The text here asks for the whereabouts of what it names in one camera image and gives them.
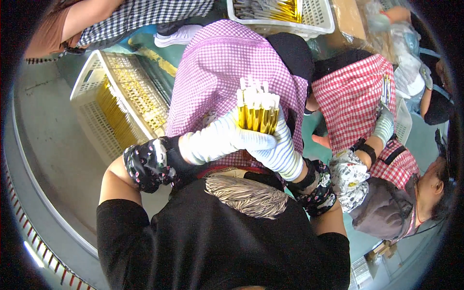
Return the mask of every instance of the hair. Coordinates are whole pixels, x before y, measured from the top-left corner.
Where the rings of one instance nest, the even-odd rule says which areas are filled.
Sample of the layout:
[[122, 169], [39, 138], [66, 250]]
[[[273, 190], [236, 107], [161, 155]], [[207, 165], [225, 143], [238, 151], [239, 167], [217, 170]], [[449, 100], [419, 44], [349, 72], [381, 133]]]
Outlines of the hair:
[[452, 211], [455, 182], [450, 181], [450, 173], [446, 164], [441, 172], [437, 173], [438, 179], [443, 182], [443, 195], [440, 200], [432, 207], [431, 220], [438, 221], [448, 217]]

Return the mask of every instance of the plastic basket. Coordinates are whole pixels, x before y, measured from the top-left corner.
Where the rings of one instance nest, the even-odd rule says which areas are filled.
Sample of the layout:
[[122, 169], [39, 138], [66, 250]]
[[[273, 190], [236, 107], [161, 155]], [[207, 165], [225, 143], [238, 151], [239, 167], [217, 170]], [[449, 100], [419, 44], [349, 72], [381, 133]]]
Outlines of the plastic basket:
[[229, 19], [246, 25], [263, 36], [289, 32], [303, 37], [304, 40], [309, 40], [321, 34], [333, 33], [335, 30], [329, 0], [303, 0], [302, 23], [280, 20], [238, 19], [235, 16], [233, 3], [234, 0], [227, 0]]
[[380, 4], [384, 10], [388, 10], [394, 6], [404, 6], [404, 2], [402, 0], [379, 0]]
[[108, 79], [113, 92], [127, 112], [126, 120], [139, 144], [164, 135], [165, 121], [143, 119], [143, 109], [151, 102], [168, 118], [168, 105], [142, 69], [135, 55], [94, 51], [85, 63], [71, 92], [71, 105], [85, 135], [107, 165], [122, 154], [104, 113], [96, 102], [97, 92]]
[[396, 102], [396, 135], [401, 144], [406, 145], [409, 133], [412, 128], [412, 118], [409, 113], [405, 100], [398, 97]]

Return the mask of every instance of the white cotton glove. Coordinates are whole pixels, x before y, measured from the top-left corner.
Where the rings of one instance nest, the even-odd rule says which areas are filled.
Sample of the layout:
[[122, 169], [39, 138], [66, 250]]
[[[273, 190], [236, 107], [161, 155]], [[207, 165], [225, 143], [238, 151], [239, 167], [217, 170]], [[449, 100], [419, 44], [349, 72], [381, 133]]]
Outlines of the white cotton glove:
[[420, 76], [425, 81], [425, 86], [429, 89], [433, 89], [433, 80], [432, 80], [432, 72], [430, 71], [429, 67], [425, 64], [422, 64], [419, 69]]
[[377, 122], [375, 123], [375, 128], [374, 132], [372, 133], [372, 136], [379, 137], [383, 142], [383, 147], [385, 147], [385, 144], [388, 142], [388, 140], [390, 140], [390, 138], [393, 135], [394, 128], [394, 116], [388, 110], [388, 108], [385, 107], [384, 104], [382, 104], [381, 116], [377, 119]]
[[234, 109], [195, 133], [187, 133], [179, 141], [180, 154], [196, 165], [221, 159], [240, 149], [263, 150], [276, 146], [276, 139], [260, 132], [237, 126], [238, 110]]
[[283, 179], [293, 181], [301, 174], [304, 161], [301, 154], [295, 151], [282, 107], [279, 106], [279, 109], [279, 119], [274, 133], [277, 145], [268, 150], [247, 150], [251, 156], [270, 170], [279, 173]]

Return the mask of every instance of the black shirt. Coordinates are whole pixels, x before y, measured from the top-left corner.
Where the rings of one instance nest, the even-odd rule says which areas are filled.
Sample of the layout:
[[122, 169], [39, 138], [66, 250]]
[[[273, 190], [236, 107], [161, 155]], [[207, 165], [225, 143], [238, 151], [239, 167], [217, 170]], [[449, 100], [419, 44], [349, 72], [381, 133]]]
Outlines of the black shirt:
[[[434, 52], [438, 51], [424, 23], [414, 13], [411, 13], [411, 23], [414, 29], [421, 36], [419, 46]], [[435, 69], [437, 62], [440, 59], [423, 53], [419, 55], [419, 58], [430, 69], [433, 83], [438, 87], [442, 87], [443, 83]], [[453, 115], [454, 109], [454, 105], [450, 102], [450, 100], [448, 100], [440, 92], [432, 90], [429, 109], [424, 115], [424, 121], [429, 125], [438, 125], [444, 123], [450, 119], [451, 115]]]
[[[234, 182], [238, 188], [246, 179]], [[348, 239], [316, 236], [296, 201], [256, 218], [219, 200], [220, 188], [205, 189], [205, 179], [182, 188], [151, 223], [129, 200], [98, 206], [98, 255], [113, 289], [348, 288]]]

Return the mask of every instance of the bundle of cosmetic brushes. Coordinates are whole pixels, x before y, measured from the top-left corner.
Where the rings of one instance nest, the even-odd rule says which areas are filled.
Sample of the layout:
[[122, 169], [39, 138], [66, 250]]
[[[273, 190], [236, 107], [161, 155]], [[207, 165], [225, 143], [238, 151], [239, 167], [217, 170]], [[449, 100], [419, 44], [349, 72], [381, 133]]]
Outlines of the bundle of cosmetic brushes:
[[281, 20], [301, 23], [303, 0], [233, 0], [239, 19]]
[[240, 78], [240, 89], [237, 90], [238, 126], [273, 135], [279, 116], [280, 96], [269, 92], [269, 82], [262, 83], [248, 76]]
[[137, 144], [137, 139], [132, 133], [128, 122], [128, 112], [123, 112], [118, 98], [115, 97], [116, 92], [110, 82], [106, 82], [101, 86], [97, 93], [96, 102], [102, 109], [108, 125], [113, 129], [114, 136], [121, 148], [127, 148], [130, 145]]

